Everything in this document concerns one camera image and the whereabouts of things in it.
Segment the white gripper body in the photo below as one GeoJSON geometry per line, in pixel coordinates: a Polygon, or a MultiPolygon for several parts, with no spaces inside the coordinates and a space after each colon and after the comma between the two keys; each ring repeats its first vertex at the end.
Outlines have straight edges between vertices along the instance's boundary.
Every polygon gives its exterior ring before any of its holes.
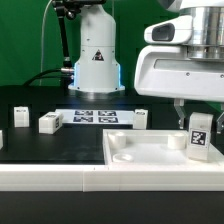
{"type": "Polygon", "coordinates": [[[147,46],[134,87],[140,95],[224,102],[224,62],[190,60],[180,46],[147,46]]]}

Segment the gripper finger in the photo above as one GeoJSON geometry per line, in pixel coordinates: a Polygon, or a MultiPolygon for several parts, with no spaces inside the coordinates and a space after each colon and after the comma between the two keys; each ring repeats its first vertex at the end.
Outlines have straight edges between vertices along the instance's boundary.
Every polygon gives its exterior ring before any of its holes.
{"type": "Polygon", "coordinates": [[[174,100],[174,108],[179,116],[179,127],[181,129],[184,128],[184,121],[185,121],[185,110],[184,110],[184,100],[183,99],[175,99],[174,100]]]}
{"type": "Polygon", "coordinates": [[[217,134],[221,134],[224,130],[224,103],[221,103],[221,114],[216,121],[216,132],[217,134]]]}

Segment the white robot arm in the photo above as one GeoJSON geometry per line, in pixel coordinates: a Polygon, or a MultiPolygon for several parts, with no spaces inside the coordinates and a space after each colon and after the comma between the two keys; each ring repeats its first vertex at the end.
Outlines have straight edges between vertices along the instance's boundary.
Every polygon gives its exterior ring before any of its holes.
{"type": "MultiPolygon", "coordinates": [[[[147,27],[148,45],[138,56],[134,87],[138,94],[172,98],[181,119],[186,99],[219,102],[224,130],[224,0],[157,0],[178,16],[147,27]]],[[[100,6],[85,6],[81,55],[71,88],[88,97],[110,93],[120,84],[114,56],[115,31],[100,6]]]]}

